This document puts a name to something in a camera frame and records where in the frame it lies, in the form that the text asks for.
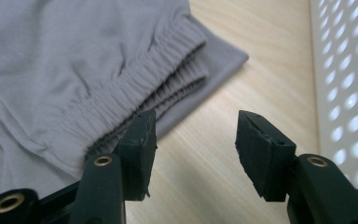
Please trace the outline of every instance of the white perforated sheet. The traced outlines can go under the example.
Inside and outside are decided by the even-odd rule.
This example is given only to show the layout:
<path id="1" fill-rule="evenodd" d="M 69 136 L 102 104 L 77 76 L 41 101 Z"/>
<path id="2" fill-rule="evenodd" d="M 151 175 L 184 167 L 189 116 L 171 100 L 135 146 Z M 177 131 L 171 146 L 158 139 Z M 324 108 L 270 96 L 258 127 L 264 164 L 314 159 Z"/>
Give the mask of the white perforated sheet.
<path id="1" fill-rule="evenodd" d="M 358 0 L 310 2 L 321 153 L 358 188 Z"/>

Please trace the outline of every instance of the screw hole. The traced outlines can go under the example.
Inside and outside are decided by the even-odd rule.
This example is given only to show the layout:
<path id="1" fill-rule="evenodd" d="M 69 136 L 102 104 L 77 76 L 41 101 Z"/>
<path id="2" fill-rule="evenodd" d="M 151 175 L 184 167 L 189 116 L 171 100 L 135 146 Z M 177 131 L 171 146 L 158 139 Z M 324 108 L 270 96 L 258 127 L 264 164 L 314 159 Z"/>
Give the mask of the screw hole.
<path id="1" fill-rule="evenodd" d="M 102 156 L 94 161 L 94 165 L 105 166 L 105 165 L 109 164 L 110 162 L 112 162 L 112 160 L 113 159 L 111 157 Z"/>
<path id="2" fill-rule="evenodd" d="M 322 160 L 321 158 L 318 157 L 308 157 L 307 161 L 315 166 L 319 166 L 319 167 L 326 167 L 328 164 L 325 160 Z"/>
<path id="3" fill-rule="evenodd" d="M 20 193 L 6 196 L 0 200 L 0 214 L 17 208 L 20 204 L 22 204 L 22 202 L 24 202 L 24 195 Z"/>

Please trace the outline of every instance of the folded clothing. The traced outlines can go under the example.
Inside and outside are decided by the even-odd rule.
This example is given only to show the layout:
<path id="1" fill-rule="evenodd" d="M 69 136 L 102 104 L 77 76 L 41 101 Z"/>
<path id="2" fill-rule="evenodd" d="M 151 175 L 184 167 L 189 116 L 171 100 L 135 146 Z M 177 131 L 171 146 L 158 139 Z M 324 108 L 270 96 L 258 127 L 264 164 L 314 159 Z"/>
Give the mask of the folded clothing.
<path id="1" fill-rule="evenodd" d="M 46 196 L 138 112 L 168 116 L 207 82 L 204 29 L 185 0 L 0 1 L 0 192 Z"/>

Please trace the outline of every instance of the light wood surface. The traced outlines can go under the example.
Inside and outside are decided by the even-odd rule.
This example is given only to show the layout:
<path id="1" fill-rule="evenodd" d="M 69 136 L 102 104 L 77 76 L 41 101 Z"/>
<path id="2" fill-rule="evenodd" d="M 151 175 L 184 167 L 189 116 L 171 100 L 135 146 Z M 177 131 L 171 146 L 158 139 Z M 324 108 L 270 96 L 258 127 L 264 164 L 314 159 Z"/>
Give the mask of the light wood surface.
<path id="1" fill-rule="evenodd" d="M 128 223 L 289 223 L 286 203 L 260 199 L 234 141 L 239 110 L 259 113 L 319 153 L 310 2 L 190 0 L 193 15 L 250 60 L 158 141 L 151 198 L 126 202 Z"/>

